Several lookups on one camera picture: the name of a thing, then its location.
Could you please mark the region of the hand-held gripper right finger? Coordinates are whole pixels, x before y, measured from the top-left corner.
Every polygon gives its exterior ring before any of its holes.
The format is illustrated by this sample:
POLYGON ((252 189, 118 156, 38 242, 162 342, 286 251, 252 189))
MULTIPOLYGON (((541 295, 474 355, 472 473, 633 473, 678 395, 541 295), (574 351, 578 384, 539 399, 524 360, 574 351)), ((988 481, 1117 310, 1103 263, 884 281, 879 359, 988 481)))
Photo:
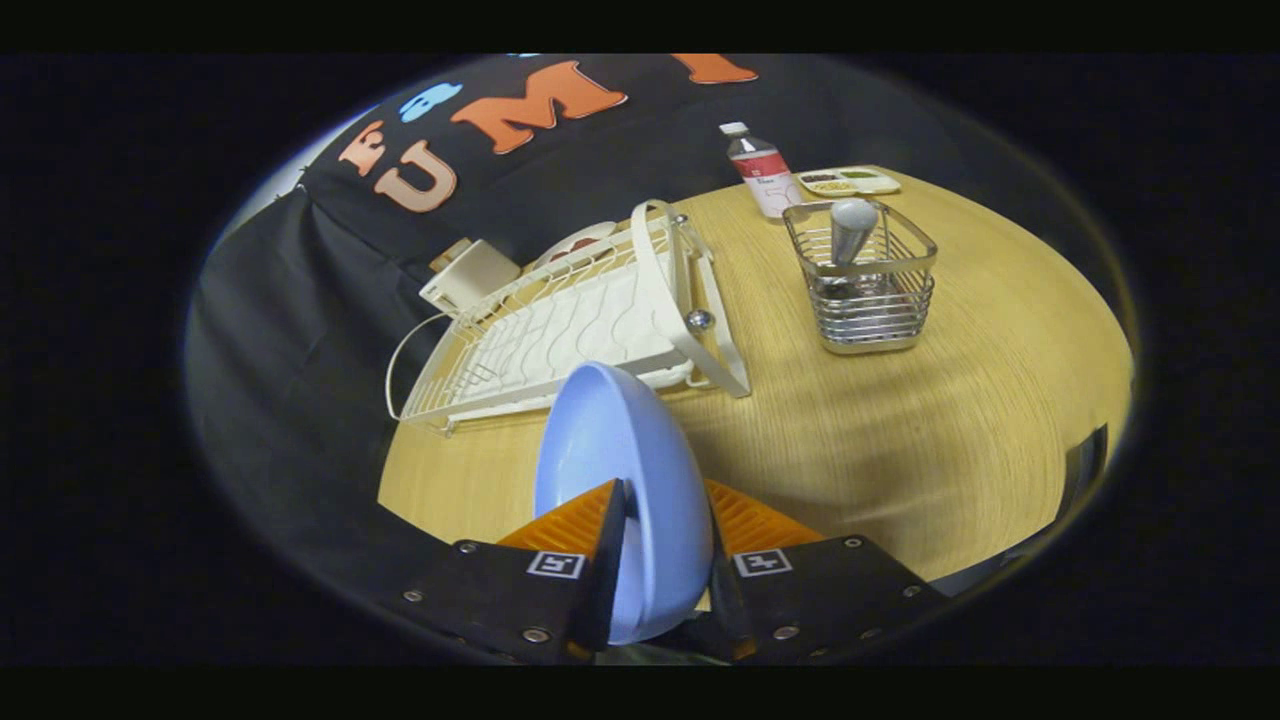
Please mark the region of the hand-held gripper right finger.
POLYGON ((948 597, 872 539, 823 536, 707 480, 716 528, 704 651, 727 664, 813 664, 936 618, 948 597))

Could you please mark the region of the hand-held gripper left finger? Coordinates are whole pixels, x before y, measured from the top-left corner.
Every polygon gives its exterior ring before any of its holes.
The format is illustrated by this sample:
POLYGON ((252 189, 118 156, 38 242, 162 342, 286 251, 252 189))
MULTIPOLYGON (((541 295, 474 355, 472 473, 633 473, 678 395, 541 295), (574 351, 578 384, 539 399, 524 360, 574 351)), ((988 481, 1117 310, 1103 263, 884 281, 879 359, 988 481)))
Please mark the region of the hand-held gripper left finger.
POLYGON ((626 529, 613 478, 495 543, 439 547, 398 594, 398 614, 511 664, 589 664, 607 650, 626 529))

